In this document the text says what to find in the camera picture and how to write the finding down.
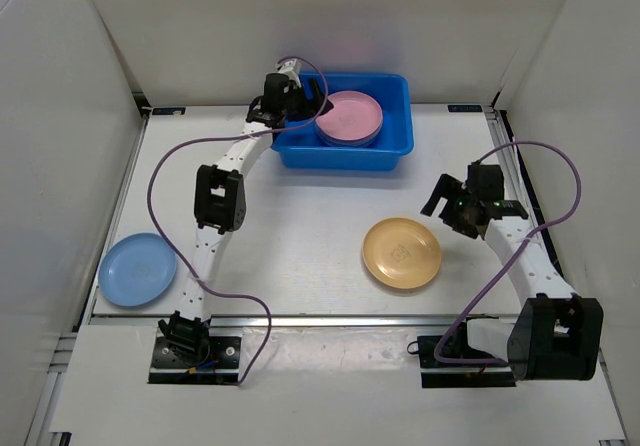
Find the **purple plate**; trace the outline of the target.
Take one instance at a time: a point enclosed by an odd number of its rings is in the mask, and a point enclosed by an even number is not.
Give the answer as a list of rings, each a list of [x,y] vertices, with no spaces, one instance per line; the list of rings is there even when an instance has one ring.
[[[347,143],[347,142],[337,142],[337,141],[331,141],[331,140],[325,140],[322,139],[321,140],[321,144],[327,147],[336,147],[336,148],[356,148],[356,149],[360,149],[360,148],[367,148],[372,146],[375,143],[375,140],[368,140],[368,141],[363,141],[363,142],[355,142],[355,143]]]

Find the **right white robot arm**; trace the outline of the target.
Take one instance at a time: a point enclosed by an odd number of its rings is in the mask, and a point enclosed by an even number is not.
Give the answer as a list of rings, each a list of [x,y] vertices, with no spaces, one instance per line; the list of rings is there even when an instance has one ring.
[[[514,324],[470,317],[467,306],[436,343],[440,364],[507,366],[518,380],[590,380],[596,370],[604,311],[595,298],[580,296],[535,241],[529,215],[508,200],[497,165],[474,162],[467,178],[439,177],[421,212],[439,217],[453,231],[480,238],[495,253],[501,270],[489,284],[509,278],[521,312]]]

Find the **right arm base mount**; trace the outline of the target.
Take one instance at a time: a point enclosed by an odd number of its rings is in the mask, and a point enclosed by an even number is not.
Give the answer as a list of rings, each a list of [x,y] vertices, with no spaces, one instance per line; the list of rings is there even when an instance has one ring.
[[[436,334],[421,334],[406,346],[406,352],[419,361],[421,387],[423,389],[482,389],[511,388],[516,380],[508,367],[491,364],[490,354],[475,350],[468,344],[466,324],[444,344],[441,355],[455,359],[456,363],[444,363],[434,355],[441,339]]]

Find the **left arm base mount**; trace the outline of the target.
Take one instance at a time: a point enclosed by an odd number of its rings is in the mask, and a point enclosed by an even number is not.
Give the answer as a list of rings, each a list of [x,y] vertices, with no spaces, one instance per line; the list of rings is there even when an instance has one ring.
[[[239,380],[242,337],[218,334],[208,321],[189,320],[178,311],[158,321],[148,383],[235,385]]]

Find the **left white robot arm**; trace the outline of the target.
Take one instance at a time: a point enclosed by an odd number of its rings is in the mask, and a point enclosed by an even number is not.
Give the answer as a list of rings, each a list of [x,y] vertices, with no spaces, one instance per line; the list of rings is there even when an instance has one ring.
[[[206,294],[245,298],[261,307],[266,306],[249,295],[218,293],[211,283],[233,233],[244,223],[247,213],[244,180],[253,165],[272,146],[275,137],[285,130],[286,122],[300,121],[306,127],[331,109],[326,96],[327,81],[311,81],[311,94],[307,95],[299,67],[295,59],[281,61],[277,70],[266,76],[263,94],[252,101],[242,132],[222,139],[231,143],[227,152],[214,164],[198,168],[194,194],[196,242],[191,260],[168,239],[155,214],[149,214],[160,236],[188,271],[177,311],[169,320],[160,321],[159,328],[168,347],[190,366],[204,364],[210,357],[209,325],[204,305]]]

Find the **yellow plate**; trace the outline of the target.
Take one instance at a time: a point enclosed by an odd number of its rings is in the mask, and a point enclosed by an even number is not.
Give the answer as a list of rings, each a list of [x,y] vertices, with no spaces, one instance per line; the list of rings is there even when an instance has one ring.
[[[429,284],[442,264],[436,236],[421,223],[402,217],[372,226],[363,239],[361,257],[373,278],[402,293]]]

